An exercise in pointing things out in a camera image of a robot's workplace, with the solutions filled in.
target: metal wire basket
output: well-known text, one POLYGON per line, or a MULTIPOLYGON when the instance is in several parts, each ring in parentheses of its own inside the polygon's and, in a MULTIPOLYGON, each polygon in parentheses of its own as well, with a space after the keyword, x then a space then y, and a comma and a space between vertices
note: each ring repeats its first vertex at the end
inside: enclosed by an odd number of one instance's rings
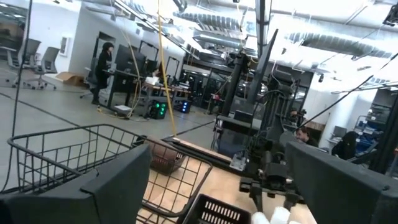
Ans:
POLYGON ((16 187, 3 193, 44 193, 143 143, 149 144, 152 150, 152 169, 142 201, 144 209, 139 212, 139 217, 145 220, 148 218, 145 213, 149 212, 175 221, 192 206, 212 169, 211 164, 188 156, 163 141, 108 124, 25 134, 9 139, 8 144, 16 148, 17 165, 11 173, 16 172, 17 181, 10 183, 16 187), (159 161, 167 169, 162 169, 159 161))

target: woman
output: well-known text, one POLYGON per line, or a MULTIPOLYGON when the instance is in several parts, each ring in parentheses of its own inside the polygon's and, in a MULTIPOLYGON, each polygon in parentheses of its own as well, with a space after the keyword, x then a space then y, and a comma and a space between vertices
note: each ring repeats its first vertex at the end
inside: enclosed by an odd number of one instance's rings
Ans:
POLYGON ((302 127, 296 131, 296 138, 310 146, 318 147, 318 142, 310 136, 310 132, 306 127, 302 127))
POLYGON ((102 46, 102 52, 98 57, 97 67, 95 68, 95 76, 97 77, 97 85, 92 90, 93 101, 92 103, 98 105, 100 98, 100 90, 108 87, 108 78, 105 70, 109 69, 112 62, 113 44, 110 42, 102 46))

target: gray floor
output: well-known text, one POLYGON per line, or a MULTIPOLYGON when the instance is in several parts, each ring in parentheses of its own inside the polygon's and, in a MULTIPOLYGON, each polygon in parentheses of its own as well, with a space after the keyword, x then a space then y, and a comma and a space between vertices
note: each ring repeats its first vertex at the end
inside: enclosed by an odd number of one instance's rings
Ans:
MULTIPOLYGON (((7 174, 10 147, 7 139, 12 134, 12 121, 14 114, 14 99, 16 89, 11 88, 10 83, 6 83, 7 78, 13 79, 14 72, 8 71, 4 65, 0 65, 0 113, 2 114, 2 125, 0 126, 0 188, 2 187, 7 174)), ((76 125, 85 126, 92 124, 111 124, 126 131, 137 134, 145 134, 164 138, 172 133, 170 116, 167 115, 162 120, 144 121, 140 117, 133 117, 129 121, 108 116, 97 112, 96 106, 90 103, 91 98, 79 99, 85 90, 75 86, 66 86, 61 82, 52 80, 58 90, 31 90, 21 88, 19 101, 17 104, 17 119, 15 135, 51 131, 63 128, 72 128, 76 125)), ((190 114, 181 114, 174 111, 174 121, 177 132, 192 129, 201 124, 209 123, 214 120, 213 116, 208 116, 202 110, 193 108, 190 114)), ((181 134, 180 139, 190 141, 201 147, 210 147, 213 137, 212 124, 200 127, 193 131, 181 134)), ((54 134, 45 138, 45 147, 54 148, 81 143, 84 135, 75 131, 67 134, 54 134)), ((41 140, 34 139, 29 142, 29 147, 33 151, 40 151, 41 140)), ((16 185, 16 156, 13 156, 11 178, 9 187, 16 185)))

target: black plastic crate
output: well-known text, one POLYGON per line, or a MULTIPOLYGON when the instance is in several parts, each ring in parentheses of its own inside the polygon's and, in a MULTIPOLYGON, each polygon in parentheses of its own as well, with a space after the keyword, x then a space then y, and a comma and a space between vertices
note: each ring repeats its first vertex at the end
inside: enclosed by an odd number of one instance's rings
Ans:
POLYGON ((183 224, 249 224, 250 221, 250 212, 200 194, 183 224))

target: gray office chair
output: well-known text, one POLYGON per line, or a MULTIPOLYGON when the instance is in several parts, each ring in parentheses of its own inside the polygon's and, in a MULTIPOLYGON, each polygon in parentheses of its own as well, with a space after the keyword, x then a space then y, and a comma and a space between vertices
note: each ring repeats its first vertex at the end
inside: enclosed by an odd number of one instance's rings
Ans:
MULTIPOLYGON (((34 39, 27 39, 22 42, 21 48, 19 50, 3 48, 7 52, 7 64, 13 70, 18 70, 20 64, 23 64, 23 69, 33 69, 36 68, 35 56, 37 53, 37 49, 39 48, 40 41, 34 39), (26 44, 26 55, 25 58, 22 58, 24 54, 24 47, 26 44)), ((13 81, 13 87, 17 84, 17 78, 13 81)))
POLYGON ((23 84, 31 86, 32 89, 34 90, 34 89, 36 89, 36 87, 34 85, 32 85, 32 83, 37 82, 37 87, 40 89, 44 89, 44 87, 46 87, 47 85, 51 85, 51 86, 53 86, 53 89, 56 90, 57 87, 53 83, 50 83, 50 82, 44 80, 42 77, 45 74, 57 74, 58 73, 57 68, 55 68, 55 59, 57 59, 59 51, 60 51, 60 49, 58 49, 58 48, 48 47, 42 57, 41 64, 38 65, 34 71, 36 75, 39 75, 39 77, 24 80, 23 84))
MULTIPOLYGON (((84 92, 82 95, 80 95, 80 99, 82 99, 85 96, 92 96, 93 93, 90 91, 91 89, 95 88, 97 85, 97 77, 95 76, 95 68, 97 67, 98 63, 98 58, 93 58, 91 60, 91 65, 89 68, 86 68, 88 70, 88 75, 85 78, 85 83, 89 85, 89 90, 84 92)), ((104 99, 105 103, 107 102, 107 98, 99 92, 99 97, 104 99)))

